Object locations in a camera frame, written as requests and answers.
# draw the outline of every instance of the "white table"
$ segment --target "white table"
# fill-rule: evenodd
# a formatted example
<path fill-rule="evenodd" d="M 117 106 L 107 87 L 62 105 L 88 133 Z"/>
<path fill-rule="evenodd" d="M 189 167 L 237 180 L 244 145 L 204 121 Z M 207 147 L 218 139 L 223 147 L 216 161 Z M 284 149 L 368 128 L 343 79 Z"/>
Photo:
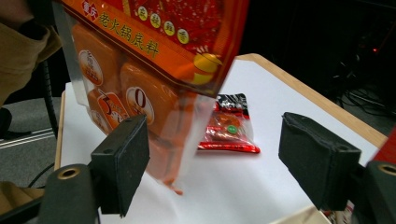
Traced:
<path fill-rule="evenodd" d="M 254 142 L 261 148 L 260 154 L 198 151 L 188 174 L 181 178 L 183 196 L 144 175 L 127 216 L 101 216 L 102 223 L 262 224 L 312 207 L 309 198 L 278 158 L 281 116 L 287 111 L 316 120 L 360 148 L 361 164 L 370 160 L 378 149 L 378 143 L 386 139 L 362 124 L 365 130 L 378 136 L 373 141 L 363 138 L 364 134 L 357 134 L 357 129 L 353 131 L 350 128 L 361 121 L 352 118 L 352 125 L 345 125 L 339 118 L 353 116 L 342 109 L 341 115 L 338 112 L 336 116 L 329 114 L 321 104 L 336 105 L 311 92 L 311 96 L 318 97 L 313 103 L 303 91 L 300 92 L 305 96 L 274 76 L 273 64 L 269 67 L 272 73 L 262 65 L 235 60 L 220 92 L 246 95 Z M 293 81 L 309 90 L 298 80 Z M 88 164 L 91 152 L 106 136 L 92 123 L 85 107 L 77 104 L 71 84 L 66 85 L 62 116 L 58 166 Z"/>

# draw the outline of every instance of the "hot pot base package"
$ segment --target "hot pot base package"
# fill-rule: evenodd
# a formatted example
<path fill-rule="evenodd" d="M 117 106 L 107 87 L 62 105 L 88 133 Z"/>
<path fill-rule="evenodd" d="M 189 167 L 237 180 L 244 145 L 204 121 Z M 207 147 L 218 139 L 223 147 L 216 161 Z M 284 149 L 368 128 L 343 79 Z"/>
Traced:
<path fill-rule="evenodd" d="M 92 121 L 109 134 L 145 114 L 147 173 L 181 194 L 177 181 L 239 50 L 248 1 L 63 0 L 63 6 Z"/>

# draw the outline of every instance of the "small red packet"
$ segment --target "small red packet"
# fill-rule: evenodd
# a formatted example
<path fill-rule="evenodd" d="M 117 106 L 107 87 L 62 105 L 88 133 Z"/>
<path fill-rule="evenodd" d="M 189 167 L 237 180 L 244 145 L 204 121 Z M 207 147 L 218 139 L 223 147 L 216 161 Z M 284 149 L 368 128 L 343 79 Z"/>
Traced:
<path fill-rule="evenodd" d="M 253 129 L 245 94 L 218 95 L 198 149 L 260 153 L 260 148 L 253 143 Z"/>

